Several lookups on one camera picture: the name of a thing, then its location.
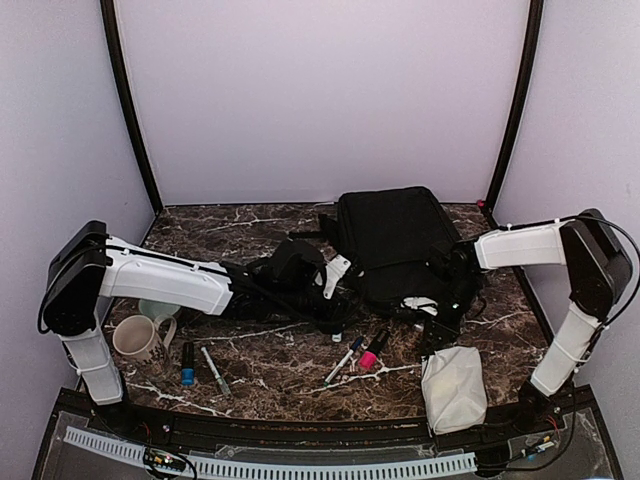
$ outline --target mug handle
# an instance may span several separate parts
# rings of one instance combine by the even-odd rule
[[[173,340],[173,337],[175,336],[176,330],[178,328],[178,322],[171,315],[158,315],[153,321],[153,326],[156,328],[156,330],[159,330],[160,325],[162,325],[166,320],[170,320],[171,323],[169,324],[169,330],[167,331],[167,334],[164,336],[164,340],[162,340],[162,344],[167,350],[169,350],[169,345],[171,344],[171,341]]]

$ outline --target black fabric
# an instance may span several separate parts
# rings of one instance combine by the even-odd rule
[[[325,220],[325,226],[331,224]],[[455,226],[425,187],[346,193],[338,201],[338,238],[327,237],[339,253],[364,271],[365,299],[378,308],[398,306],[406,297],[437,300],[447,284],[428,268],[430,247],[460,240]]]

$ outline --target white pouch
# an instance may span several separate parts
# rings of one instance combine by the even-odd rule
[[[422,363],[422,395],[436,434],[484,422],[487,395],[478,349],[453,347],[431,355]]]

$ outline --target dark marble surface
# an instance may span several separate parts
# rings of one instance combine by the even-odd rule
[[[318,213],[333,205],[249,205],[169,207],[158,218],[145,247],[194,260],[246,263],[269,255],[289,231],[316,230]],[[446,205],[464,238],[488,229],[474,205]],[[334,252],[311,240],[327,258]],[[516,401],[517,389],[546,351],[546,342],[511,270],[487,275],[487,307],[463,321],[457,344],[481,352],[490,405]],[[136,312],[135,300],[119,300],[105,324],[109,340],[115,326]],[[420,391],[418,345],[412,325],[382,320],[363,307],[362,321],[341,343],[301,322],[232,322],[185,310],[172,343],[174,374],[149,381],[117,354],[135,403],[190,413],[264,420],[381,420],[425,414]],[[357,366],[359,355],[329,388],[324,377],[358,335],[371,339],[382,328],[392,337],[378,363],[368,372]],[[180,357],[185,341],[196,344],[196,385],[180,384]],[[206,346],[233,396],[221,395],[208,370]]]

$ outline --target pink marker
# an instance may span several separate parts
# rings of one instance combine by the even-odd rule
[[[376,363],[380,350],[384,348],[387,344],[387,340],[389,340],[389,335],[391,335],[389,330],[382,329],[378,332],[369,345],[369,348],[367,348],[367,351],[364,352],[364,355],[362,355],[362,358],[360,359],[360,366],[362,368],[369,370],[371,366]]]

